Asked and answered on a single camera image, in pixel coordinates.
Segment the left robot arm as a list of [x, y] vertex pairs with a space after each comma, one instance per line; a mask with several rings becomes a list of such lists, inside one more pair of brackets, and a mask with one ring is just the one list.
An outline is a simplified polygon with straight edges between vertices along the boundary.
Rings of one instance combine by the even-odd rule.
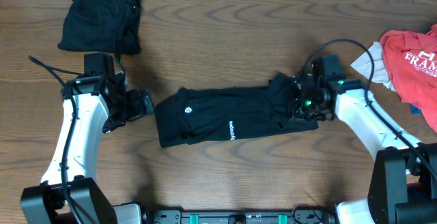
[[70, 80], [62, 90], [64, 119], [41, 183], [23, 190], [28, 223], [142, 223], [140, 204], [112, 206], [96, 184], [101, 136], [141, 117], [154, 105], [148, 90], [126, 90], [122, 74]]

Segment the black t-shirt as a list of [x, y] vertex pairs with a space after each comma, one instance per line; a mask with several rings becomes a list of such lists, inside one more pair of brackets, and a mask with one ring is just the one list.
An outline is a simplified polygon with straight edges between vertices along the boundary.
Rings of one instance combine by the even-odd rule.
[[261, 87], [181, 88], [156, 106], [162, 148], [204, 141], [268, 137], [318, 129], [315, 120], [291, 116], [294, 78], [278, 73]]

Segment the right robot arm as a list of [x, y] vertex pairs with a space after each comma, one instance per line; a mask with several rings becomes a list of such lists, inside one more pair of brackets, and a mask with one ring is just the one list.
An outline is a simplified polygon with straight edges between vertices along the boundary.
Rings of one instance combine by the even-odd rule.
[[374, 161], [367, 196], [336, 204], [322, 223], [436, 222], [436, 144], [406, 132], [359, 80], [299, 85], [289, 107], [299, 120], [342, 121]]

